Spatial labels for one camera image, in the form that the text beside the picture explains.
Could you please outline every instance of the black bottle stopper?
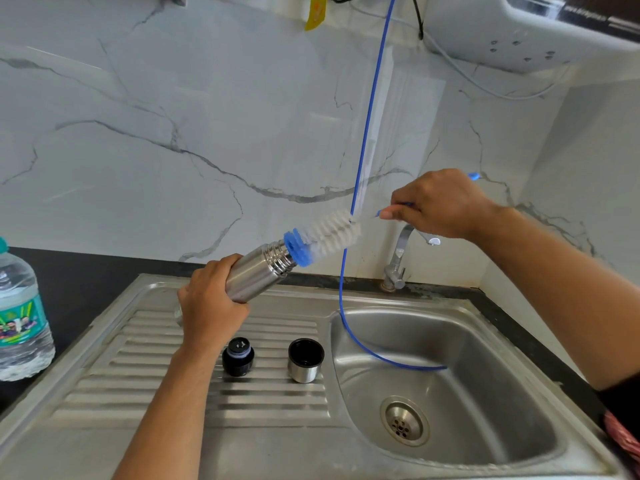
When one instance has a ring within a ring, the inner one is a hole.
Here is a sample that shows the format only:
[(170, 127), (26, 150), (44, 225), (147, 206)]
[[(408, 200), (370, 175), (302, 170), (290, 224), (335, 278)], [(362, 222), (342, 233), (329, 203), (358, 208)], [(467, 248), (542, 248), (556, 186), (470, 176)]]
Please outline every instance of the black bottle stopper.
[(251, 370), (255, 353), (249, 340), (236, 337), (222, 352), (222, 368), (233, 377), (242, 377)]

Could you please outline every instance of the faucet spout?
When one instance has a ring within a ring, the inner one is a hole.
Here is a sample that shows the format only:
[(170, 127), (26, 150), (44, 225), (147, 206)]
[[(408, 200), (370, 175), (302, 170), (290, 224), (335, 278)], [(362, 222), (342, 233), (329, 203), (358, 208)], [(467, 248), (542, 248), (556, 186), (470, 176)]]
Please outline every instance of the faucet spout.
[[(415, 227), (407, 224), (403, 227), (402, 231), (400, 231), (396, 242), (396, 249), (394, 250), (393, 256), (391, 256), (391, 262), (385, 266), (385, 279), (381, 284), (381, 288), (384, 291), (393, 292), (404, 288), (404, 271), (406, 268), (402, 268), (401, 271), (400, 264), (413, 229), (415, 229)], [(424, 240), (430, 246), (440, 245), (440, 238), (438, 236), (424, 232), (420, 232), (420, 235), (423, 236)]]

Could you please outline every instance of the blue bristle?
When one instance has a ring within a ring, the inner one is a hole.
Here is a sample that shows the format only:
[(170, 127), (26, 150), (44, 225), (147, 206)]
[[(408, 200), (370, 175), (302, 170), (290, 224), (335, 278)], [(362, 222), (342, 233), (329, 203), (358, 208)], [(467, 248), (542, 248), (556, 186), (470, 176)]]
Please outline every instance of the blue bristle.
[(306, 267), (313, 263), (309, 246), (302, 241), (297, 228), (284, 234), (284, 245), (287, 247), (293, 261), (298, 263), (299, 266)]

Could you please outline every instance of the yellow tag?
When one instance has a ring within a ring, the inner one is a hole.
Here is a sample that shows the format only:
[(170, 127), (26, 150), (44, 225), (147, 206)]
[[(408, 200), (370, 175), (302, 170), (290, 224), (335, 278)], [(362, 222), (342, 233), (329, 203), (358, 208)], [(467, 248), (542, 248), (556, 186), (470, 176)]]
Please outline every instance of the yellow tag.
[(305, 25), (305, 31), (315, 29), (320, 23), (324, 22), (324, 14), (326, 12), (326, 0), (311, 0), (309, 4), (309, 18)]

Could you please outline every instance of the brush head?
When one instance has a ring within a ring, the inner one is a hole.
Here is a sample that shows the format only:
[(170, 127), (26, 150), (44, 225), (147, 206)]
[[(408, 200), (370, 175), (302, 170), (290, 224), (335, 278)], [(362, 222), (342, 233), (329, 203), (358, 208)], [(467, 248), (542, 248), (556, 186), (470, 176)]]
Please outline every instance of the brush head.
[(309, 266), (356, 243), (362, 231), (352, 219), (348, 210), (337, 210), (309, 227), (284, 234), (284, 243), (299, 266)]

